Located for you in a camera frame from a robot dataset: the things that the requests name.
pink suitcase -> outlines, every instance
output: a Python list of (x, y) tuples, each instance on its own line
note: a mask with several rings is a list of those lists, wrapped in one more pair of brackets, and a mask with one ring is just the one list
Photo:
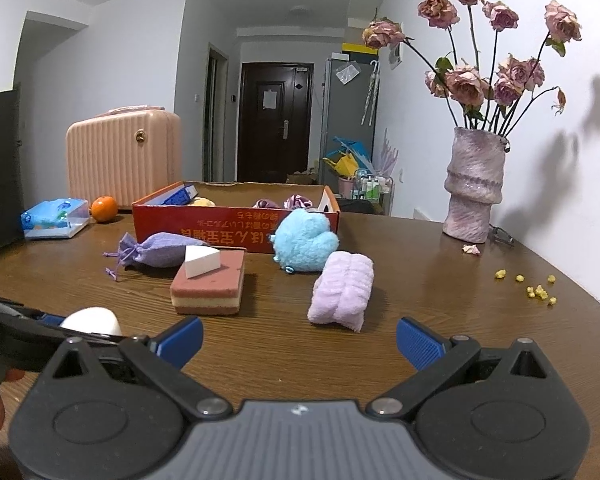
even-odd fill
[(116, 199), (120, 209), (182, 179), (180, 118), (160, 107), (116, 108), (66, 133), (69, 196)]

eyeglasses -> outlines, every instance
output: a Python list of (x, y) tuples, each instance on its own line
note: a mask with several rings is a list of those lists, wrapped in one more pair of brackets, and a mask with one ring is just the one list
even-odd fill
[(500, 227), (489, 224), (489, 228), (489, 240), (513, 247), (513, 236)]

metal screw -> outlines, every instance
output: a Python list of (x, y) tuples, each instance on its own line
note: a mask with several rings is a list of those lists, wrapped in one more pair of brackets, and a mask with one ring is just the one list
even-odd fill
[(380, 397), (371, 403), (371, 409), (378, 415), (395, 415), (402, 409), (402, 403), (391, 397)]
[(196, 409), (203, 415), (220, 415), (228, 407), (229, 403), (220, 397), (207, 397), (196, 405)]

refrigerator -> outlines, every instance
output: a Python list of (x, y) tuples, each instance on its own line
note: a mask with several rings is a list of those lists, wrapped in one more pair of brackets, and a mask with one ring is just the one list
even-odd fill
[(360, 124), (365, 111), (366, 94), (369, 88), (372, 67), (357, 62), (360, 74), (343, 84), (336, 75), (346, 67), (349, 61), (328, 59), (324, 72), (324, 94), (322, 107), (322, 134), (320, 136), (320, 165), (318, 182), (329, 186), (338, 193), (338, 177), (322, 160), (341, 144), (334, 142), (333, 137), (358, 140), (366, 148), (373, 161), (374, 133), (376, 130), (376, 114), (369, 126), (369, 114), (373, 103), (369, 105), (365, 123)]

suitcase handle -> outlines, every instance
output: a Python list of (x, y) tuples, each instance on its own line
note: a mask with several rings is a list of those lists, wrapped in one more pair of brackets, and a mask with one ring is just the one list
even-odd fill
[(123, 106), (121, 108), (113, 108), (108, 112), (96, 115), (96, 117), (107, 117), (110, 115), (126, 114), (129, 112), (144, 112), (146, 110), (164, 110), (164, 106), (149, 106), (149, 105), (138, 105), (138, 106)]

